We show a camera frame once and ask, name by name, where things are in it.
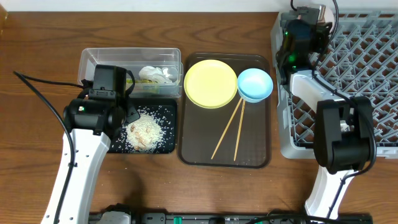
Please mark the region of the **green snack wrapper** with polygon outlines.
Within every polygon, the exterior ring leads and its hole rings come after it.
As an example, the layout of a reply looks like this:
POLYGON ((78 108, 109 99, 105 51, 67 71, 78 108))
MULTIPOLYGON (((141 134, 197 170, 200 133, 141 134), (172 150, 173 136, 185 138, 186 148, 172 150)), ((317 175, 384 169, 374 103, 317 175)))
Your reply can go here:
POLYGON ((159 82, 153 81, 153 80, 135 80, 135 81, 133 81, 130 78, 128 78, 126 80, 126 83, 127 84, 133 84, 133 83, 135 83, 135 84, 159 84, 159 82))

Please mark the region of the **white tissue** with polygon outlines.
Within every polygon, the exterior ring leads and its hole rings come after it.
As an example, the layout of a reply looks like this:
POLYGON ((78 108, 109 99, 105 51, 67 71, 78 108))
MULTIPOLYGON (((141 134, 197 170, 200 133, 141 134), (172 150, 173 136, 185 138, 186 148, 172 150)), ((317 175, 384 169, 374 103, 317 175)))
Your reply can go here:
POLYGON ((141 80, 149 80, 156 83, 172 83, 170 77, 171 74, 166 67, 145 66, 139 71, 139 78, 141 80))

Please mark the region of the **light blue bowl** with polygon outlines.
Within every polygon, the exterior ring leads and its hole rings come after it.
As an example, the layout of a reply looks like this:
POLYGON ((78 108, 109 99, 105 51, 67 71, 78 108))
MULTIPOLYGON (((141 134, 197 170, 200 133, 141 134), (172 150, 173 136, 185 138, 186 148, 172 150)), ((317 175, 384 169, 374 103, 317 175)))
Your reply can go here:
POLYGON ((268 98, 273 91, 271 76, 259 68, 249 68, 238 75, 238 93, 249 103, 258 103, 268 98))

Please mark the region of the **yellow plate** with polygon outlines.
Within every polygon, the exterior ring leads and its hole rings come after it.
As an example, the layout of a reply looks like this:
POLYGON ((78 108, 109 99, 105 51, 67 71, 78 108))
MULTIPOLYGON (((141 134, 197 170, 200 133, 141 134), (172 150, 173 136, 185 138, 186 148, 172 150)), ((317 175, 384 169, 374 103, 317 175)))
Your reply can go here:
POLYGON ((206 109, 227 105, 238 90, 235 71, 225 62, 208 59, 195 63, 186 72, 184 90, 188 99, 206 109))

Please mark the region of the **white bowl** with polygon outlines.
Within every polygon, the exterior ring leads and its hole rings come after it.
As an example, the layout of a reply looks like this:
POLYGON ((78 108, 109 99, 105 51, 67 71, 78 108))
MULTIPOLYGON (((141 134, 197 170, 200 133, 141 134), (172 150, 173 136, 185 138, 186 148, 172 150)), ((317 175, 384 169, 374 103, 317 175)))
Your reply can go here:
POLYGON ((318 8, 319 8, 318 23, 326 24, 330 22, 331 23, 330 33, 332 33, 332 31, 335 28, 335 16, 332 10, 323 4, 320 4, 318 8))

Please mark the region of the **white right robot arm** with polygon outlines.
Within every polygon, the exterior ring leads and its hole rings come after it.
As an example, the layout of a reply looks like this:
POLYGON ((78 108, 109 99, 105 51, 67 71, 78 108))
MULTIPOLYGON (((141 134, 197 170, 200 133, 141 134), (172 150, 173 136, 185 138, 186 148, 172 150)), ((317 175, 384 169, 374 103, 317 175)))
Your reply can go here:
POLYGON ((320 79, 316 65, 308 59, 310 53, 325 52, 331 29, 330 22, 288 21, 275 68, 279 85, 315 112, 313 152, 319 169, 305 202, 306 213, 337 219, 349 183, 375 164, 377 146, 370 100, 340 93, 320 79))

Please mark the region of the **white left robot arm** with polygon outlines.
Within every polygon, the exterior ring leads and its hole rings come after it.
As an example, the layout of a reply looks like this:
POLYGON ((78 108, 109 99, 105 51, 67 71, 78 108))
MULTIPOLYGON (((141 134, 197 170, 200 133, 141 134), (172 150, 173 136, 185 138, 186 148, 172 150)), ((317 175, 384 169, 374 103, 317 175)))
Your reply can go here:
POLYGON ((88 223, 98 174, 122 125, 138 119, 129 98, 77 98, 65 107, 63 149, 42 223, 88 223))

